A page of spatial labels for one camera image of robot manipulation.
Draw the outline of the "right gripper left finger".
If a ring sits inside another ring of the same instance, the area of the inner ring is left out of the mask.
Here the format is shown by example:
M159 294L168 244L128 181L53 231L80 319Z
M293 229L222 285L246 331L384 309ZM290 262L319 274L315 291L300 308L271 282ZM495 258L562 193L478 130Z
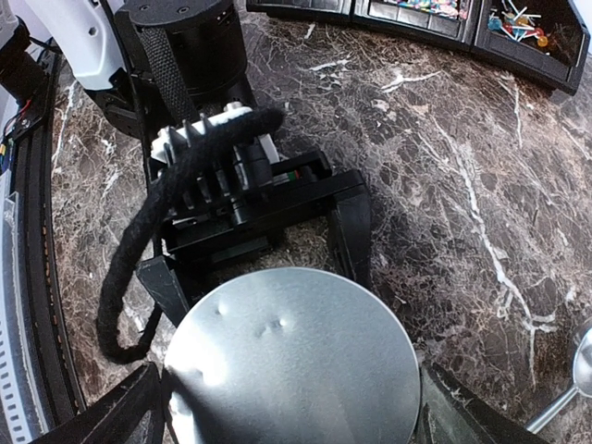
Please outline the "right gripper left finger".
M165 430L156 364L139 366L85 412L37 443L161 443Z

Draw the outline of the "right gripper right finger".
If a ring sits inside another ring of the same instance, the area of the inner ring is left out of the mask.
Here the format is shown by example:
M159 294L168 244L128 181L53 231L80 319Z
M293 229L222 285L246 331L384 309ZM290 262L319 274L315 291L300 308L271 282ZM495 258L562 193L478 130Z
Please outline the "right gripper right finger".
M423 365L421 378L417 443L546 443L497 413L439 364Z

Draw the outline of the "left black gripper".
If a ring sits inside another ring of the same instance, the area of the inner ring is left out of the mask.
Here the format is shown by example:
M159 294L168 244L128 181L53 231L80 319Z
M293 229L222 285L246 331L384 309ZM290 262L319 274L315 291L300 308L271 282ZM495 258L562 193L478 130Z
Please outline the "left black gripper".
M286 228L321 216L339 273L369 285L371 208L362 173L334 172L320 150L281 161L270 135L256 136L196 175L166 216L166 254L141 261L136 277L178 327L190 310L178 268L254 258Z

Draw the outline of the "clear plastic lid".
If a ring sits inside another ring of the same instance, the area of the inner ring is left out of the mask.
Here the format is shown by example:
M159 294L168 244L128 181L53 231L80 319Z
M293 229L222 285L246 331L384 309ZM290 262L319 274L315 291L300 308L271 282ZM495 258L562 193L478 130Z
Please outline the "clear plastic lid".
M399 319L326 271L236 277L185 315L164 360L177 443L406 443L421 379Z

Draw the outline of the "black three-compartment candy tray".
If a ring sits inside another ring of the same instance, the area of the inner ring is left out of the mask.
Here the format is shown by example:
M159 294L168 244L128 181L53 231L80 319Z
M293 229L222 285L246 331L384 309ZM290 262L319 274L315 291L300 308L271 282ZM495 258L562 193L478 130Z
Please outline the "black three-compartment candy tray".
M549 49L514 43L487 28L492 1L459 1L466 18L446 18L397 1L249 1L269 17L334 21L471 54L551 89L575 94L583 76L591 31L572 1L521 1L540 14Z

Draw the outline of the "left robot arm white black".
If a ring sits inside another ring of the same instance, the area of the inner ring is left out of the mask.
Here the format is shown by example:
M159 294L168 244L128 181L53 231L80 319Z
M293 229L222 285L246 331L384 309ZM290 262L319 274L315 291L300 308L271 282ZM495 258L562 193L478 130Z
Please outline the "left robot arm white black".
M143 140L148 178L156 183L191 145L195 132L252 112L241 22L230 1L127 1L104 12L98 1L48 3L49 15L87 31L79 55L100 56L102 83L88 94L117 129ZM198 118L205 106L221 112ZM190 269L208 272L263 253L283 230L325 216L340 272L370 279L370 201L360 172L334 173L312 151L281 159L272 138L236 145L175 198L160 235L166 251L135 273L174 324L188 312Z

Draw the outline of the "stick candies pile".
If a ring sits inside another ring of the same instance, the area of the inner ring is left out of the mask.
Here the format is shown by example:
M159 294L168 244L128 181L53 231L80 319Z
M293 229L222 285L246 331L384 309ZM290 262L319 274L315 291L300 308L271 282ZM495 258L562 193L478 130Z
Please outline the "stick candies pile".
M541 19L542 16L530 11L525 2L492 1L487 28L514 43L531 44L540 50L549 49L549 37L539 24Z

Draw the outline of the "swirl lollipops pile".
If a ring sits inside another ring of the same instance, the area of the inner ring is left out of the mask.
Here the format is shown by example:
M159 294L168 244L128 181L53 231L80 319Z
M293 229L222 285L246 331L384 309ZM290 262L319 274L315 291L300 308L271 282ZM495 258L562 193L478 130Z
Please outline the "swirl lollipops pile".
M467 15L466 11L461 8L461 3L456 0L406 0L397 1L396 5L450 19L465 19Z

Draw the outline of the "black front table rail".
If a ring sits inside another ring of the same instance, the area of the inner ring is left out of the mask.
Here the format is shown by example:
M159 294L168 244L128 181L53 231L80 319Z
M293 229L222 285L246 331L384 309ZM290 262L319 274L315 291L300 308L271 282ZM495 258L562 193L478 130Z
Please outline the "black front table rail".
M13 131L12 188L18 194L19 263L26 338L43 417L61 425L85 409L62 310L52 227L51 166L61 57L43 52L47 82Z

